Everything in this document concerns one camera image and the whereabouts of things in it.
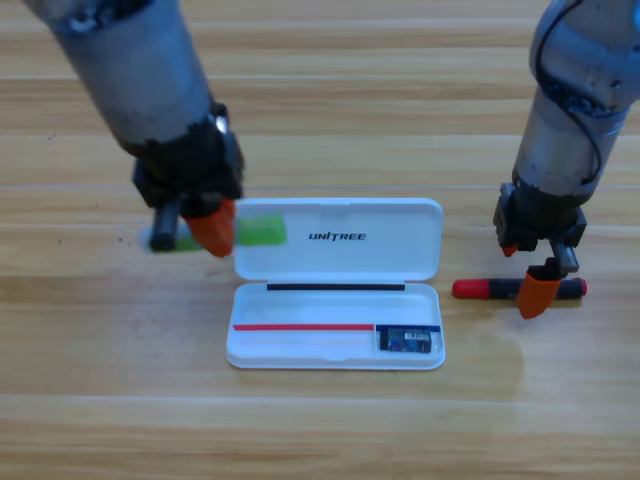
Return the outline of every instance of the black cable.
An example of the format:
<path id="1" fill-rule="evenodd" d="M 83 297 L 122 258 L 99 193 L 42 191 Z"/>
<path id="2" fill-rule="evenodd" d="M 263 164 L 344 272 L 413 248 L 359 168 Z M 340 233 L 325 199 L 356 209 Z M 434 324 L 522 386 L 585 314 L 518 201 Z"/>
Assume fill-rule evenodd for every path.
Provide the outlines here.
<path id="1" fill-rule="evenodd" d="M 545 44 L 547 43 L 549 36 L 553 32 L 553 30 L 556 28 L 556 26 L 560 23 L 560 21 L 567 14 L 569 14 L 573 9 L 580 6 L 583 2 L 584 0 L 576 0 L 573 4 L 571 4 L 570 6 L 568 6 L 558 14 L 558 16 L 553 20 L 553 22 L 545 32 L 544 36 L 542 37 L 542 40 L 540 41 L 540 46 L 538 47 L 538 50 L 536 52 L 536 80 L 538 81 L 538 84 L 542 87 L 542 89 L 545 91 L 545 93 L 547 93 L 547 95 L 551 98 L 554 97 L 553 95 L 554 90 L 556 92 L 559 92 L 560 90 L 563 90 L 563 88 L 558 82 L 555 81 L 555 79 L 551 77 L 551 75 L 549 75 L 549 73 L 542 66 L 542 52 Z M 565 103 L 562 103 L 559 101 L 556 101 L 555 103 L 562 109 L 562 111 L 571 120 L 573 120 L 573 122 L 578 126 L 578 128 L 582 131 L 582 133 L 584 133 L 584 135 L 587 137 L 587 139 L 589 140 L 589 143 L 593 148 L 593 151 L 596 156 L 597 167 L 595 171 L 593 171 L 593 168 L 592 168 L 591 169 L 592 172 L 589 175 L 589 177 L 582 180 L 583 185 L 591 183 L 598 177 L 598 174 L 602 169 L 602 153 L 600 152 L 600 147 L 598 146 L 597 142 L 593 138 L 593 134 L 589 131 L 587 126 L 584 124 L 584 122 L 580 120 L 580 118 L 573 111 L 571 111 Z"/>

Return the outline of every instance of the robotic arm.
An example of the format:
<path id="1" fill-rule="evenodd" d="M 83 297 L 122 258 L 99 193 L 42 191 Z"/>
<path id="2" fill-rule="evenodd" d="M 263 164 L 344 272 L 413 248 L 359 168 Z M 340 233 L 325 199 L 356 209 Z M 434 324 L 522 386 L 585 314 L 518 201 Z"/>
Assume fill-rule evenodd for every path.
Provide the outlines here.
<path id="1" fill-rule="evenodd" d="M 538 88 L 512 181 L 494 215 L 505 255 L 548 240 L 553 257 L 531 266 L 519 292 L 525 318 L 541 314 L 563 278 L 578 271 L 574 249 L 632 104 L 640 96 L 640 1 L 555 0 L 530 53 Z"/>
<path id="2" fill-rule="evenodd" d="M 155 209 L 156 250 L 179 217 L 213 255 L 233 248 L 244 159 L 209 91 L 178 0 L 24 0 L 51 30 Z"/>

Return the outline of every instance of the case lid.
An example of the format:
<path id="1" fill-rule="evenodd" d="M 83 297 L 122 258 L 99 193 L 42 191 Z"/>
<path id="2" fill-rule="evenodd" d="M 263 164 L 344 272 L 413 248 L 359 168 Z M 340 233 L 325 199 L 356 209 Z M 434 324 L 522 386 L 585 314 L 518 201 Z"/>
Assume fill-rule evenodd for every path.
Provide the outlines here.
<path id="1" fill-rule="evenodd" d="M 280 213 L 287 242 L 236 246 L 247 280 L 423 281 L 438 271 L 443 213 L 426 198 L 243 199 L 239 216 Z"/>

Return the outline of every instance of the green marker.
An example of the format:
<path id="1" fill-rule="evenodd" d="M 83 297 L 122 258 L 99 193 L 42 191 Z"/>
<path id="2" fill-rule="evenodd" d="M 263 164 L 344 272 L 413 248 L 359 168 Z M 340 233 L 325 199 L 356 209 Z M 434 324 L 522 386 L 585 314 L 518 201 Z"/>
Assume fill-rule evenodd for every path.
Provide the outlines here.
<path id="1" fill-rule="evenodd" d="M 149 244 L 152 229 L 144 228 L 138 243 L 147 253 L 154 255 L 196 252 L 204 250 L 191 236 L 186 223 L 178 225 L 176 248 L 172 251 L 153 250 Z M 235 244 L 244 247 L 277 246 L 287 243 L 287 229 L 282 215 L 273 213 L 253 217 L 239 217 L 235 221 Z"/>

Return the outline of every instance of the wood grain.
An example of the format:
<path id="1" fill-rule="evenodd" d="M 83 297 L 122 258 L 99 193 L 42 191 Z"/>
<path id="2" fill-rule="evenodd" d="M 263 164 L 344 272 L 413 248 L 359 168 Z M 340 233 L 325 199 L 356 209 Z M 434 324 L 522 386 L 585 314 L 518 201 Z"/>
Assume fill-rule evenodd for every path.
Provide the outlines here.
<path id="1" fill-rule="evenodd" d="M 633 480 L 640 117 L 586 206 L 582 302 L 532 322 L 451 283 L 520 275 L 491 220 L 543 0 L 184 0 L 247 195 L 430 197 L 448 358 L 429 373 L 229 366 L 233 262 L 151 257 L 131 159 L 47 32 L 0 0 L 0 478 Z"/>

